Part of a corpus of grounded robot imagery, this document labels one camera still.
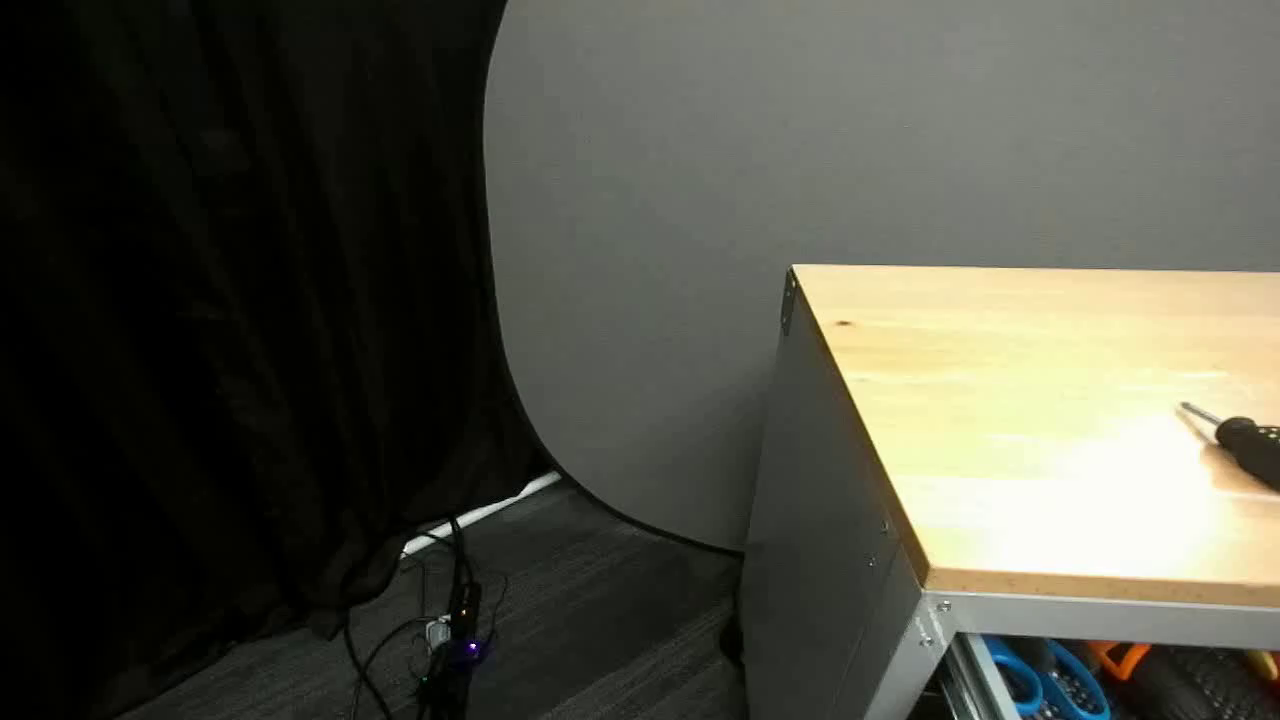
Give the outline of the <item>black handled screwdriver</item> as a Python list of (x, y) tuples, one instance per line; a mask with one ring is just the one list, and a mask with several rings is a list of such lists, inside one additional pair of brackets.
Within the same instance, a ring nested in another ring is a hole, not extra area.
[(1184, 399), (1184, 414), (1208, 428), (1208, 441), (1269, 493), (1280, 493), (1280, 428), (1251, 414), (1214, 414)]

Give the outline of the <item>open topmost metal drawer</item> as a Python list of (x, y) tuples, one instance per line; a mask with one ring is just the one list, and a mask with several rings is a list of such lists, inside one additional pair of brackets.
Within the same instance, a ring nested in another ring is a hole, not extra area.
[[(964, 637), (954, 647), (910, 720), (1017, 720), (983, 641)], [(1098, 671), (1114, 720), (1280, 720), (1278, 647), (1060, 644)]]

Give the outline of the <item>blue tool in drawer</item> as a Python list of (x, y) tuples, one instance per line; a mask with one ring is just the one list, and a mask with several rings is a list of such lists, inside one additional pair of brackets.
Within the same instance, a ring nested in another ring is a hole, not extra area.
[(1017, 720), (1114, 720), (1114, 698), (1098, 671), (1060, 641), (1025, 652), (1012, 641), (983, 641)]

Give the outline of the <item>wooden top tool cabinet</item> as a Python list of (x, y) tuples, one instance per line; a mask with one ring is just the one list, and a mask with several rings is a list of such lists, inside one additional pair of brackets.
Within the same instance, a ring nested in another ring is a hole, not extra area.
[(751, 720), (910, 720), (967, 637), (1280, 644), (1278, 272), (788, 272), (741, 577)]

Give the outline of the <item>black curtain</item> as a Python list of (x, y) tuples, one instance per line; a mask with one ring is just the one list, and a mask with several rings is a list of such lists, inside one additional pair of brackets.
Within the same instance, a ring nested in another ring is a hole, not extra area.
[(510, 0), (0, 0), (0, 720), (327, 633), (545, 461), (480, 107)]

